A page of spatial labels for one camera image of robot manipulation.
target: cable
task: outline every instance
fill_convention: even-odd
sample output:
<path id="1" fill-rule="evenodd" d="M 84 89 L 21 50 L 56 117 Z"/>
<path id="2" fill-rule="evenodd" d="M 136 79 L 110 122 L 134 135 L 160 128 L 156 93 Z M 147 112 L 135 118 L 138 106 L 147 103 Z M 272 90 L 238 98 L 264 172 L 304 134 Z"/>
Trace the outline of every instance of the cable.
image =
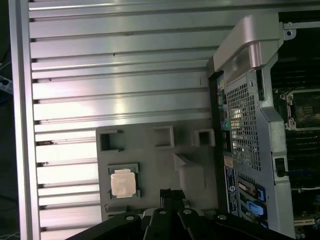
<path id="1" fill-rule="evenodd" d="M 0 236 L 0 240 L 7 240 L 11 237 L 15 237 L 15 238 L 20 238 L 20 232 L 19 231 L 16 231 L 15 233 L 13 234 L 6 234 L 6 235 L 2 235 Z"/>
<path id="2" fill-rule="evenodd" d="M 7 208 L 7 209 L 0 209 L 0 212 L 7 212 L 7 211 L 11 211 L 11 210 L 15 210 L 17 209 L 18 207 L 18 200 L 13 198 L 13 197 L 9 197 L 9 196 L 4 196 L 4 195 L 0 195 L 0 200 L 6 200 L 6 201 L 9 201 L 9 202 L 12 202 L 15 204 L 14 207 L 10 207 L 10 208 Z"/>
<path id="3" fill-rule="evenodd" d="M 2 71 L 6 66 L 11 64 L 11 61 L 8 61 L 6 64 L 0 66 L 0 71 Z"/>
<path id="4" fill-rule="evenodd" d="M 4 195 L 0 195 L 0 199 L 4 199 L 4 200 L 7 200 L 7 201 L 10 201 L 10 202 L 14 202 L 14 203 L 18 203 L 18 200 L 13 198 L 13 197 L 9 197 L 9 196 L 4 196 Z"/>

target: mesh grille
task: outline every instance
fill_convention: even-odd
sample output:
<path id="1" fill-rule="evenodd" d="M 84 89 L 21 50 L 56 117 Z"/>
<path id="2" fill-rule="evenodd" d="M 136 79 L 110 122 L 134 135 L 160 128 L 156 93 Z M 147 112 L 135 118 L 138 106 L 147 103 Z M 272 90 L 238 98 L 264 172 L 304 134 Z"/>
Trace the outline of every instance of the mesh grille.
<path id="1" fill-rule="evenodd" d="M 245 175 L 245 174 L 243 174 L 243 173 L 238 173 L 238 176 L 239 176 L 240 178 L 242 178 L 243 180 L 246 180 L 246 181 L 249 182 L 249 183 L 252 183 L 252 184 L 255 184 L 255 183 L 256 183 L 256 181 L 255 181 L 252 177 L 249 177 L 249 176 L 247 176 L 247 175 Z"/>
<path id="2" fill-rule="evenodd" d="M 243 84 L 228 92 L 226 97 L 233 159 L 261 171 L 254 96 L 249 95 L 247 84 Z"/>

